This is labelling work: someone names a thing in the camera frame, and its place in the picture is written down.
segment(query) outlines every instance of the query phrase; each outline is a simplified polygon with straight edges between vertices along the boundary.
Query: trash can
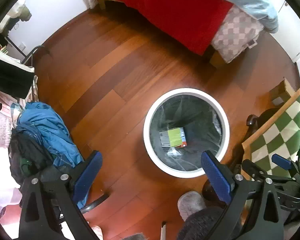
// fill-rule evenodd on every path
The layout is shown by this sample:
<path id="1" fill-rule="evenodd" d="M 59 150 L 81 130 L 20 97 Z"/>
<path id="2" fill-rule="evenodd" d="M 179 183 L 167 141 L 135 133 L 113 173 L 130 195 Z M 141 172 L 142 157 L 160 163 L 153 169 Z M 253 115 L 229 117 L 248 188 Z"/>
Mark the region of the trash can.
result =
<path id="1" fill-rule="evenodd" d="M 229 123 L 220 104 L 196 89 L 172 90 L 151 106 L 143 137 L 148 155 L 164 172 L 179 178 L 204 175 L 201 153 L 218 161 L 229 144 Z"/>

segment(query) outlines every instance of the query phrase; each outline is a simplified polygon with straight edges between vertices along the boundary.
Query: bed leg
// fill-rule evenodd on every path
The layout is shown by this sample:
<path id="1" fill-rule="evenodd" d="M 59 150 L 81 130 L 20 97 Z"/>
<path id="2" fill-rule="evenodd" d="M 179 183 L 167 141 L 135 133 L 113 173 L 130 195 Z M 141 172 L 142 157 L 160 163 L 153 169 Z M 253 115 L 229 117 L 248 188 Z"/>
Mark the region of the bed leg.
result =
<path id="1" fill-rule="evenodd" d="M 218 51 L 215 51 L 210 59 L 210 64 L 213 65 L 216 69 L 222 68 L 226 62 L 223 60 Z"/>
<path id="2" fill-rule="evenodd" d="M 105 0 L 98 0 L 99 6 L 101 10 L 105 10 L 106 9 L 106 4 L 105 4 Z"/>

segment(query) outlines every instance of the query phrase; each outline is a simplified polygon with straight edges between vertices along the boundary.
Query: metal screw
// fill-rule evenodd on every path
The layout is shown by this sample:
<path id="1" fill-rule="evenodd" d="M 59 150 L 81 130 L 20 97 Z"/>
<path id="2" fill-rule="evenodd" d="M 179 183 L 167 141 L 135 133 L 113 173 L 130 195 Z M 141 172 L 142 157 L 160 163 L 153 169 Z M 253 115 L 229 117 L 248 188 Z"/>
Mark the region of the metal screw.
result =
<path id="1" fill-rule="evenodd" d="M 243 176 L 241 174 L 236 174 L 234 177 L 236 180 L 243 180 Z"/>
<path id="2" fill-rule="evenodd" d="M 38 180 L 37 178 L 34 178 L 34 179 L 31 180 L 31 183 L 32 183 L 32 184 L 37 184 L 38 181 L 39 181 L 39 180 Z"/>
<path id="3" fill-rule="evenodd" d="M 61 176 L 60 176 L 60 179 L 61 180 L 67 180 L 69 178 L 69 175 L 68 174 L 62 174 Z"/>
<path id="4" fill-rule="evenodd" d="M 268 183 L 268 184 L 272 184 L 272 179 L 270 179 L 270 178 L 266 178 L 266 183 Z"/>

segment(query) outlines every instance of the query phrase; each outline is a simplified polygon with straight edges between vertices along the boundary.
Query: gray slipper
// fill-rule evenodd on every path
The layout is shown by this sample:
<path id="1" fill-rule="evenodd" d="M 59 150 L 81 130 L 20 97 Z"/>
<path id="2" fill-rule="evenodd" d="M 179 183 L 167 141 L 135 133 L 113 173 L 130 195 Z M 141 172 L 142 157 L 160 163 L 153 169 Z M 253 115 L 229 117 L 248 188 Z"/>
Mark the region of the gray slipper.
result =
<path id="1" fill-rule="evenodd" d="M 178 209 L 183 221 L 186 221 L 190 215 L 206 207 L 203 197 L 196 191 L 189 191 L 178 200 Z"/>

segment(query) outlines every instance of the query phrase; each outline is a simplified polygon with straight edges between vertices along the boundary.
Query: bed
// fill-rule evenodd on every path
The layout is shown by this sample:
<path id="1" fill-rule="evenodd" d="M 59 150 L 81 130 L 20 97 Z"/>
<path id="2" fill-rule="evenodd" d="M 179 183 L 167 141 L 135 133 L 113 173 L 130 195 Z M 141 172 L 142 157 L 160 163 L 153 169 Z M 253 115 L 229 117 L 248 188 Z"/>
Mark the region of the bed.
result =
<path id="1" fill-rule="evenodd" d="M 275 33 L 278 29 L 277 12 L 269 0 L 116 1 L 137 9 L 196 54 L 202 55 L 211 44 L 217 51 L 213 57 L 220 57 L 222 63 L 255 46 L 262 30 Z M 98 2 L 105 7 L 104 0 Z"/>

